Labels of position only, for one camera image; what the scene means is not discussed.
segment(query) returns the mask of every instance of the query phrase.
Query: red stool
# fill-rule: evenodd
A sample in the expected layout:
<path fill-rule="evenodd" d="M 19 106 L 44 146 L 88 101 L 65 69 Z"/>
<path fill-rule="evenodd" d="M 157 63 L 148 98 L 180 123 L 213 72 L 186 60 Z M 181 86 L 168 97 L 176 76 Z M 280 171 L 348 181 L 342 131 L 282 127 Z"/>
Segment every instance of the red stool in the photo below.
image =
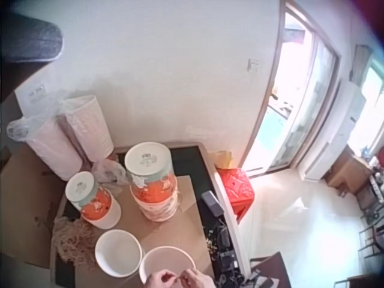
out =
<path fill-rule="evenodd" d="M 241 169 L 217 169 L 226 189 L 233 212 L 237 221 L 244 217 L 253 203 L 254 191 L 250 180 Z"/>

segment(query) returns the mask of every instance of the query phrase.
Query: wall socket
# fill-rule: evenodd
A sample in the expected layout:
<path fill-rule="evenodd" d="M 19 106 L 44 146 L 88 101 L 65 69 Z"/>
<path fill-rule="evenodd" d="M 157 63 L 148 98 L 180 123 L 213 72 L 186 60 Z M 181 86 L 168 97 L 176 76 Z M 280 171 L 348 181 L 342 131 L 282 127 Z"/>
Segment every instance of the wall socket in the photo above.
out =
<path fill-rule="evenodd" d="M 47 96 L 46 88 L 43 84 L 40 84 L 35 89 L 29 93 L 29 101 L 31 104 L 39 102 L 41 99 L 44 99 Z"/>
<path fill-rule="evenodd" d="M 248 60 L 248 72 L 250 73 L 259 73 L 260 71 L 260 61 L 255 59 Z"/>

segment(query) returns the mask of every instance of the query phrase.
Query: paper bowl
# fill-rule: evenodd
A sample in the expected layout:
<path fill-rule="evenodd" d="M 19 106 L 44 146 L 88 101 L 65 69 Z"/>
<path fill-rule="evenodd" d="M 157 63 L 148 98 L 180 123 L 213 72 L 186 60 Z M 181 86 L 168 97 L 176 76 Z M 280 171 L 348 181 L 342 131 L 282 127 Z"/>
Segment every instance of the paper bowl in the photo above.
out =
<path fill-rule="evenodd" d="M 193 259 L 186 252 L 172 246 L 157 247 L 144 256 L 139 268 L 139 275 L 142 283 L 152 273 L 163 269 L 168 269 L 176 275 L 180 275 L 188 268 L 196 268 Z M 181 287 L 180 283 L 176 283 L 174 287 Z"/>
<path fill-rule="evenodd" d="M 137 271 L 143 250 L 131 233 L 110 230 L 97 240 L 95 256 L 101 270 L 113 277 L 122 278 Z"/>

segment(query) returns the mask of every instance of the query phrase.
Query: door frame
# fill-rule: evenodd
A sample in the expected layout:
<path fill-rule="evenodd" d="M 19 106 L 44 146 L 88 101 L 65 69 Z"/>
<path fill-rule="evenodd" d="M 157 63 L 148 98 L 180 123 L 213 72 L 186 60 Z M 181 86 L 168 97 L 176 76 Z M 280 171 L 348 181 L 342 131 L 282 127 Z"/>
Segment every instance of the door frame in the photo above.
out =
<path fill-rule="evenodd" d="M 300 6 L 298 6 L 292 0 L 280 0 L 280 18 L 279 18 L 279 26 L 278 26 L 278 34 L 277 34 L 277 44 L 275 49 L 275 57 L 272 63 L 271 75 L 269 76 L 268 85 L 266 88 L 265 96 L 263 99 L 262 106 L 260 108 L 259 115 L 257 116 L 255 126 L 252 130 L 250 140 L 248 142 L 247 147 L 245 148 L 243 157 L 240 160 L 239 166 L 242 167 L 247 159 L 251 148 L 255 142 L 257 134 L 260 130 L 260 126 L 263 122 L 266 110 L 268 108 L 269 96 L 272 93 L 272 89 L 275 82 L 275 77 L 277 73 L 278 64 L 280 62 L 281 48 L 283 46 L 283 35 L 284 35 L 284 25 L 285 25 L 285 14 L 290 13 L 295 18 L 297 18 L 309 31 L 314 34 L 314 39 L 319 37 L 325 44 L 326 48 L 331 51 L 335 56 L 335 67 L 331 75 L 331 80 L 329 82 L 329 86 L 325 95 L 325 99 L 320 108 L 319 114 L 316 117 L 308 135 L 306 136 L 303 144 L 301 145 L 299 151 L 295 154 L 292 161 L 285 165 L 284 167 L 278 166 L 273 169 L 268 170 L 266 173 L 272 173 L 275 170 L 283 170 L 286 168 L 296 168 L 302 159 L 306 156 L 309 149 L 312 147 L 312 144 L 316 140 L 317 136 L 320 133 L 320 130 L 323 128 L 324 123 L 331 111 L 331 107 L 335 100 L 335 86 L 337 82 L 338 71 L 340 69 L 340 53 L 334 48 L 332 41 L 329 39 L 324 30 L 314 21 Z M 311 56 L 310 74 L 312 74 L 314 63 L 314 55 Z"/>

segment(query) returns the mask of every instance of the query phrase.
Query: white lid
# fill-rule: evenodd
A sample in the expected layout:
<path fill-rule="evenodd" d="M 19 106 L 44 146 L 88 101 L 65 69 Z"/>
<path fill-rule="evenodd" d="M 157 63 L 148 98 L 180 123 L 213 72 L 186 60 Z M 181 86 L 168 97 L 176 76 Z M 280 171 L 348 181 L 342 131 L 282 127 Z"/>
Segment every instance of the white lid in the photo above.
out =
<path fill-rule="evenodd" d="M 95 178 L 90 172 L 77 173 L 68 181 L 65 195 L 71 202 L 81 201 L 92 191 L 94 185 Z"/>
<path fill-rule="evenodd" d="M 158 173 L 171 161 L 169 149 L 156 142 L 143 142 L 133 146 L 125 155 L 125 168 L 135 175 Z"/>

